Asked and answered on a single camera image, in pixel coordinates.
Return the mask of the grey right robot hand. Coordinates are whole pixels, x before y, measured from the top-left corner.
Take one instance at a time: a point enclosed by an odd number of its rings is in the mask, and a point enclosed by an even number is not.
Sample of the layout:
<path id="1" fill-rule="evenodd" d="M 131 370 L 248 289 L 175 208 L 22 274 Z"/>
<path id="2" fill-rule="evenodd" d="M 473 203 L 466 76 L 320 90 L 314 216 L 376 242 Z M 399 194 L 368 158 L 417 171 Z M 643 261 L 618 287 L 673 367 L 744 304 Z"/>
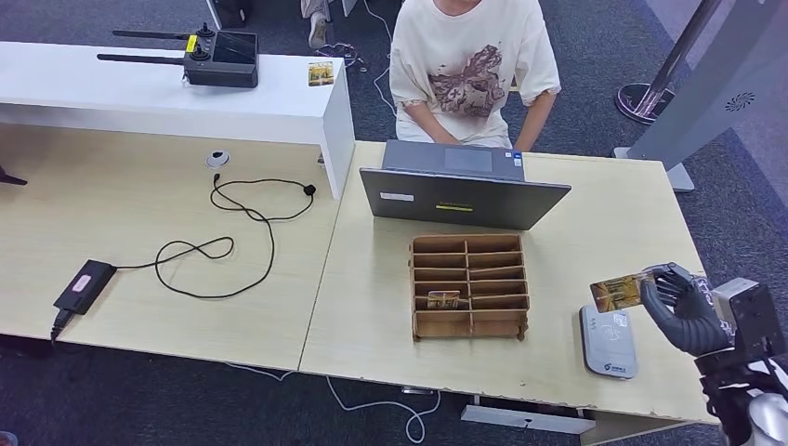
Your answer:
<path id="1" fill-rule="evenodd" d="M 716 314 L 706 277 L 673 262 L 644 271 L 653 279 L 639 285 L 641 304 L 675 348 L 698 358 L 732 346 L 731 330 Z"/>

